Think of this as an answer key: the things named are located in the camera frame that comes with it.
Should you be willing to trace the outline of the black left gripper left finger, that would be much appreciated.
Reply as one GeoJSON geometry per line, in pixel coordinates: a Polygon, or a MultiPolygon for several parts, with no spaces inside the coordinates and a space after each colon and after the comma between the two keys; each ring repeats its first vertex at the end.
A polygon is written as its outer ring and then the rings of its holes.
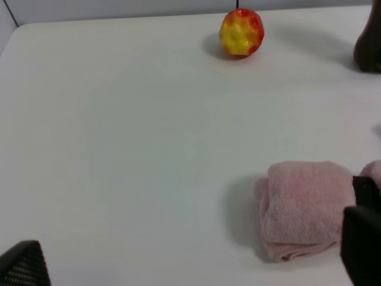
{"type": "Polygon", "coordinates": [[[1,285],[51,286],[39,241],[20,241],[1,255],[1,285]]]}

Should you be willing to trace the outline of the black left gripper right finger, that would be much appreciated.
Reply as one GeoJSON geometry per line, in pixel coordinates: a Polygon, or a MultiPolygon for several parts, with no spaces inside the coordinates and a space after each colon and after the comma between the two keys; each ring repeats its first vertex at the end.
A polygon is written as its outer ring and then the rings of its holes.
{"type": "Polygon", "coordinates": [[[353,285],[380,285],[380,213],[363,206],[344,210],[341,259],[353,285]]]}

